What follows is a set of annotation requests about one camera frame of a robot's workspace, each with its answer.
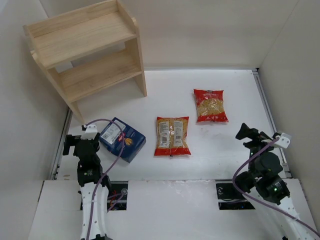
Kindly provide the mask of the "red pasta bag front side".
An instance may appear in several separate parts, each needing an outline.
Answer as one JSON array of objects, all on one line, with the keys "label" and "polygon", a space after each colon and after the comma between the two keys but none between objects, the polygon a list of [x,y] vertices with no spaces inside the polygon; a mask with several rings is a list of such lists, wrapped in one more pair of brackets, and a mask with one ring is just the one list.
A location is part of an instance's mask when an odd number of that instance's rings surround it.
[{"label": "red pasta bag front side", "polygon": [[197,122],[228,123],[224,109],[223,90],[194,89]]}]

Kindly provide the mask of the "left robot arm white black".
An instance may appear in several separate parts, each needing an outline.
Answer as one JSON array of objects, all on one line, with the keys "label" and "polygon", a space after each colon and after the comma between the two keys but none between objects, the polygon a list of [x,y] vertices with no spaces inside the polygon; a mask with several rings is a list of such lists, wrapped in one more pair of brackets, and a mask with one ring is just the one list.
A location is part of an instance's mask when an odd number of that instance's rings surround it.
[{"label": "left robot arm white black", "polygon": [[65,137],[63,155],[78,157],[77,181],[82,202],[81,240],[108,240],[105,210],[109,194],[109,179],[103,174],[101,160],[97,155],[100,149],[100,134],[85,139],[80,135],[68,134]]}]

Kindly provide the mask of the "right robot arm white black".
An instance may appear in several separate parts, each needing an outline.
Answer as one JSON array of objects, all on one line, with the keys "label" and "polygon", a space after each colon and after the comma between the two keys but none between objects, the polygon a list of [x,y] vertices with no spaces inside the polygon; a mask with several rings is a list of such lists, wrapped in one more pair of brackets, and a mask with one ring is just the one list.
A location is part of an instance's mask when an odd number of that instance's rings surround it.
[{"label": "right robot arm white black", "polygon": [[268,136],[243,123],[235,138],[250,139],[243,143],[249,159],[235,171],[232,184],[260,214],[267,230],[279,240],[318,239],[319,232],[301,220],[288,185],[279,175],[284,168],[273,153],[275,148],[286,149],[291,136],[279,132]]}]

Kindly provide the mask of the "red pasta bag label side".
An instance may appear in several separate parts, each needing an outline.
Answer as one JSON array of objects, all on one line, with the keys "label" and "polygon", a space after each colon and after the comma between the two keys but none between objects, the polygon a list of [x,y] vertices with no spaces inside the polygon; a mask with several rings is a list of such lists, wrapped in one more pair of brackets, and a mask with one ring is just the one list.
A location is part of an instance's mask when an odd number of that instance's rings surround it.
[{"label": "red pasta bag label side", "polygon": [[191,155],[186,138],[189,117],[156,118],[156,148],[154,156]]}]

